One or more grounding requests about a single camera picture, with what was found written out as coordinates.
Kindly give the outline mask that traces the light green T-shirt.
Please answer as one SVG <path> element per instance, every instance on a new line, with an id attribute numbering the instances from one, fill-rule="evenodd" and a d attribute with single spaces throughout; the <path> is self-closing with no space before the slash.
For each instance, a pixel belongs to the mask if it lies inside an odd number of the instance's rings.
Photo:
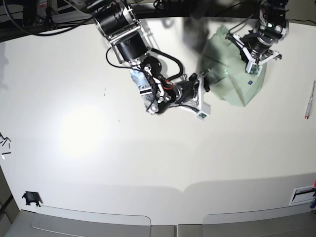
<path id="1" fill-rule="evenodd" d="M 263 66 L 259 76 L 248 74 L 238 47 L 226 39 L 227 33 L 227 27 L 221 25 L 207 40 L 198 59 L 197 72 L 208 71 L 204 85 L 219 99 L 232 106 L 245 107 L 260 92 L 267 66 Z"/>

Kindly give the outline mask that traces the black plastic clip part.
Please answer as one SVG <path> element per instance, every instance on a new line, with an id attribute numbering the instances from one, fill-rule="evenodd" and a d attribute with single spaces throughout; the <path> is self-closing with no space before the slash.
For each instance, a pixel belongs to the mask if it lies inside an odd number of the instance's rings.
<path id="1" fill-rule="evenodd" d="M 30 206 L 32 203 L 36 205 L 36 207 L 41 207 L 40 203 L 42 203 L 42 200 L 40 198 L 40 195 L 38 192 L 29 192 L 26 191 L 22 198 L 25 199 L 26 205 Z"/>

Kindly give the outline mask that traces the small black hex keys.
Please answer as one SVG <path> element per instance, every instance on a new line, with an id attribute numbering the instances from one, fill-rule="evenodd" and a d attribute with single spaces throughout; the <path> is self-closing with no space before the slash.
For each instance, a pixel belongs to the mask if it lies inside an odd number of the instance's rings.
<path id="1" fill-rule="evenodd" d="M 2 160 L 5 160 L 11 154 L 11 142 L 12 140 L 9 137 L 0 134 L 0 158 Z"/>

